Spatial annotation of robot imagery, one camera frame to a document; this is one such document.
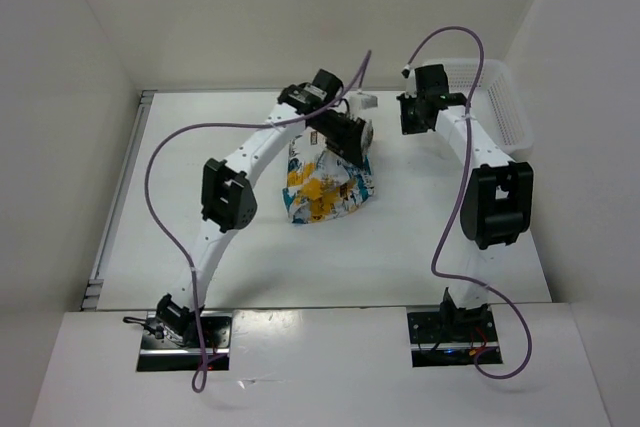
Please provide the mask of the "patterned white teal yellow shorts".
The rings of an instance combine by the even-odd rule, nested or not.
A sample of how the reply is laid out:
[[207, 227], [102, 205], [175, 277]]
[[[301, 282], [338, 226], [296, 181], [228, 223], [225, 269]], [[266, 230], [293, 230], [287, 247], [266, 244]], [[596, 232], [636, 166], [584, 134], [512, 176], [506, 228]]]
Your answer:
[[349, 215], [375, 194], [368, 160], [357, 167], [331, 152], [326, 138], [308, 129], [288, 146], [282, 195], [289, 221], [312, 224]]

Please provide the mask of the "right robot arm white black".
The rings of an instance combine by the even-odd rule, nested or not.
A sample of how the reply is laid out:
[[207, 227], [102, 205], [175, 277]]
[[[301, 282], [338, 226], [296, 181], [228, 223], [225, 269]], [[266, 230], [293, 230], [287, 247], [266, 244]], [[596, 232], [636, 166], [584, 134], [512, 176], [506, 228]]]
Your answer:
[[[460, 340], [487, 319], [486, 294], [495, 288], [475, 272], [486, 251], [516, 243], [531, 223], [534, 171], [505, 153], [472, 115], [471, 100], [480, 76], [468, 94], [450, 90], [442, 64], [402, 70], [406, 90], [397, 96], [401, 131], [405, 135], [433, 131], [462, 163], [461, 183], [452, 213], [436, 244], [431, 273], [447, 280], [439, 306], [438, 340]], [[472, 255], [457, 272], [443, 272], [438, 263], [446, 241], [458, 223]]]

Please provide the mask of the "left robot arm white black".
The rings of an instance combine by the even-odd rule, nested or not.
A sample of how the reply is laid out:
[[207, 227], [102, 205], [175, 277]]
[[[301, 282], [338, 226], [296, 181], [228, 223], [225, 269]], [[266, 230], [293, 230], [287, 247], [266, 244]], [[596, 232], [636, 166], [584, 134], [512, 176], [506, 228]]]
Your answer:
[[353, 166], [363, 166], [371, 129], [363, 119], [336, 109], [352, 87], [326, 70], [319, 70], [309, 82], [285, 87], [267, 118], [249, 125], [251, 135], [235, 151], [221, 160], [205, 162], [200, 231], [191, 249], [179, 249], [188, 274], [156, 307], [157, 322], [175, 345], [199, 343], [200, 314], [209, 284], [231, 240], [256, 216], [257, 181], [296, 136], [308, 128], [316, 130], [330, 152]]

